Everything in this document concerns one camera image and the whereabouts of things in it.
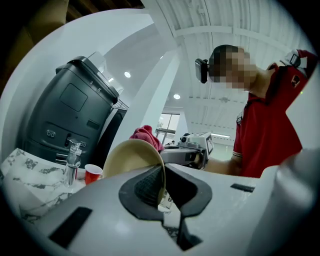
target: window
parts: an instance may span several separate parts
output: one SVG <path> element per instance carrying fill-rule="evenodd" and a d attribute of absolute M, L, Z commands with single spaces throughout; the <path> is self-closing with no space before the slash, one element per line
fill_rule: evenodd
<path fill-rule="evenodd" d="M 174 140 L 179 117 L 179 114 L 161 114 L 155 130 L 155 136 L 164 146 Z"/>

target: man's hand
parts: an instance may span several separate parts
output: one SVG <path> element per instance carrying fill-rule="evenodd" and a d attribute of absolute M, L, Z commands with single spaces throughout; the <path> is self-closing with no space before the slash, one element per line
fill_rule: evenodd
<path fill-rule="evenodd" d="M 242 157 L 232 155 L 231 159 L 227 161 L 219 161 L 210 157 L 204 170 L 211 173 L 238 176 L 242 170 Z"/>

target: man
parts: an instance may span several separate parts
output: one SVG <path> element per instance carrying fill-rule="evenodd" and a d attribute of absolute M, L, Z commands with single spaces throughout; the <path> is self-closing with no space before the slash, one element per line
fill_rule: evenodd
<path fill-rule="evenodd" d="M 249 94 L 237 117 L 231 159 L 210 158 L 206 171 L 260 178 L 265 168 L 279 165 L 302 149 L 286 110 L 306 85 L 317 57 L 305 50 L 297 50 L 296 55 L 288 55 L 287 63 L 272 63 L 262 70 L 243 48 L 221 45 L 214 49 L 208 65 L 211 81 Z"/>

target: beige bowl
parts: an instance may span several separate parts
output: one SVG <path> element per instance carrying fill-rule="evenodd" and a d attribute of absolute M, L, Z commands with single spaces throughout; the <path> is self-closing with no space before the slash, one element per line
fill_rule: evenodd
<path fill-rule="evenodd" d="M 165 165 L 158 151 L 144 140 L 129 139 L 116 146 L 105 160 L 103 178 L 158 164 L 162 166 L 162 189 L 158 196 L 160 203 L 166 189 Z"/>

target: ceiling light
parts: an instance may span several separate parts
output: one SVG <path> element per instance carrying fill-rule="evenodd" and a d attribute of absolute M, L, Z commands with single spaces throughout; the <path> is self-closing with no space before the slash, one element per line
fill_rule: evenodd
<path fill-rule="evenodd" d="M 230 138 L 229 135 L 222 135 L 222 134 L 216 134 L 216 133 L 211 133 L 212 136 L 218 136 L 218 137 L 224 137 L 224 138 Z"/>

